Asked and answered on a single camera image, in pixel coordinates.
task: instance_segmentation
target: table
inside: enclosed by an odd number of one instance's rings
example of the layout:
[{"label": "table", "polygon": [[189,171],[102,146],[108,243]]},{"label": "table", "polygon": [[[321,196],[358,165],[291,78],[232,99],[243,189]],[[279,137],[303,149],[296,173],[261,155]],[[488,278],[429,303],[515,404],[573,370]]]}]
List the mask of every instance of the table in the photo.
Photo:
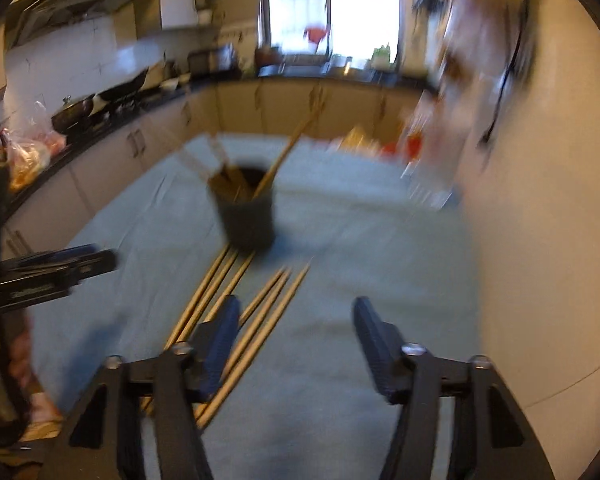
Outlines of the table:
[{"label": "table", "polygon": [[[285,139],[222,136],[238,160],[271,161]],[[184,149],[213,164],[202,138]],[[246,304],[283,264],[309,275],[238,387],[205,431],[214,477],[370,480],[379,476],[398,408],[373,390],[351,322],[369,296],[380,316],[434,354],[479,353],[477,271],[456,207],[410,204],[395,164],[302,142],[276,179],[278,238],[236,290]],[[197,175],[178,154],[100,211],[72,245],[117,249],[120,268],[61,300],[30,309],[34,369],[68,410],[110,354],[162,349],[224,244]],[[443,404],[442,421],[452,408]],[[159,478],[152,425],[143,425],[147,476]],[[436,478],[450,434],[441,432]]]}]

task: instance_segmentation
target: bolt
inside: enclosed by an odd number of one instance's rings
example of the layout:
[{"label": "bolt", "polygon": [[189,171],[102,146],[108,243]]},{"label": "bolt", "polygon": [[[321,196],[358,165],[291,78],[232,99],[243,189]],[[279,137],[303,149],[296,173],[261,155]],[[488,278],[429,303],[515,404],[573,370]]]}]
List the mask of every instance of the bolt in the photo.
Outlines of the bolt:
[{"label": "bolt", "polygon": [[471,359],[471,362],[474,365],[474,368],[477,368],[478,370],[488,370],[493,366],[491,360],[486,355],[474,356],[474,358]]},{"label": "bolt", "polygon": [[417,357],[424,354],[426,351],[427,349],[418,343],[405,343],[402,345],[402,353],[405,355]]},{"label": "bolt", "polygon": [[104,359],[104,365],[109,370],[117,370],[118,368],[120,368],[121,364],[122,364],[122,357],[120,357],[119,355],[112,355],[112,356]]},{"label": "bolt", "polygon": [[183,341],[181,343],[176,343],[171,347],[171,351],[176,355],[186,355],[191,352],[191,346],[189,343]]}]

